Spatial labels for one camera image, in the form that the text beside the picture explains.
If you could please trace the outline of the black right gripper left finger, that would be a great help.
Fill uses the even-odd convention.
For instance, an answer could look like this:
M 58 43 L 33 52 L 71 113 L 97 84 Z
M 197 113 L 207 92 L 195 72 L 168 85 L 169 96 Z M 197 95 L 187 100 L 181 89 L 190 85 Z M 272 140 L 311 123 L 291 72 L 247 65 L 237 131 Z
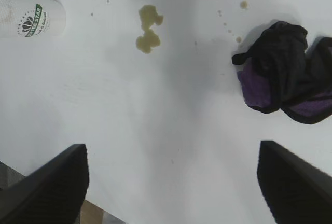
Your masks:
M 88 187 L 87 148 L 73 144 L 1 191 L 1 223 L 74 223 Z

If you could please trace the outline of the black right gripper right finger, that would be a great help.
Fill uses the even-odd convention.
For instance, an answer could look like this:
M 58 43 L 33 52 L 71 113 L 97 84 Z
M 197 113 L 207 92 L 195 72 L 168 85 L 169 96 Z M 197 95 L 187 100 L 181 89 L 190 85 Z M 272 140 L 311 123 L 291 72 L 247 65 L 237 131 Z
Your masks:
M 331 223 L 331 176 L 280 144 L 260 143 L 257 179 L 276 223 Z

